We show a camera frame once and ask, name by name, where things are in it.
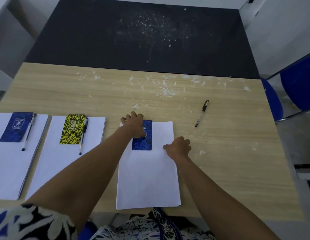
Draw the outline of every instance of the person's left arm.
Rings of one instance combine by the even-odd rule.
[[[129,141],[145,135],[142,114],[132,112],[121,118],[121,122],[123,126],[114,134],[60,171],[26,203],[68,215],[77,232],[81,232]]]

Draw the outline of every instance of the floor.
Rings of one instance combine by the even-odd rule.
[[[270,84],[276,90],[284,107],[284,116],[291,115],[299,110],[291,102],[280,83],[280,77],[276,76],[271,79]],[[0,100],[5,92],[0,91]],[[310,163],[310,112],[282,121],[277,124],[277,130],[281,139],[287,163],[292,173],[297,191],[300,196],[301,207],[305,213],[305,222],[301,221],[265,221],[265,223],[282,239],[282,240],[310,240],[310,190],[305,179],[301,179],[294,169],[294,164]],[[111,222],[114,214],[112,213],[93,213],[92,221],[98,226],[104,226]],[[129,219],[129,214],[119,214],[113,226],[120,226]],[[202,230],[208,227],[202,218],[188,218]]]

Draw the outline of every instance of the patterned shirt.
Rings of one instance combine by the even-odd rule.
[[[77,232],[71,219],[55,211],[32,204],[0,209],[0,240],[45,239],[76,240]],[[145,217],[135,216],[123,226],[101,227],[91,240],[202,240],[215,239],[211,232],[196,227],[179,230],[161,208],[153,208]]]

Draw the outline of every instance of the patterned sleeve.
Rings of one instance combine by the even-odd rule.
[[[0,209],[0,239],[76,240],[74,224],[66,215],[23,204]]]

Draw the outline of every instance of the stack of paper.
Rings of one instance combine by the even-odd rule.
[[[153,122],[151,151],[134,151],[129,142],[119,161],[117,210],[181,205],[177,167],[163,149],[173,140],[173,122]]]
[[[89,123],[84,137],[83,154],[101,143],[105,128],[105,117],[88,117]],[[79,158],[80,145],[61,145],[61,133],[65,116],[53,116],[38,165],[26,199],[57,173]]]
[[[11,116],[11,113],[0,113],[0,138]],[[48,115],[37,115],[25,151],[21,149],[27,135],[24,135],[21,142],[0,142],[0,199],[19,198],[47,120]]]

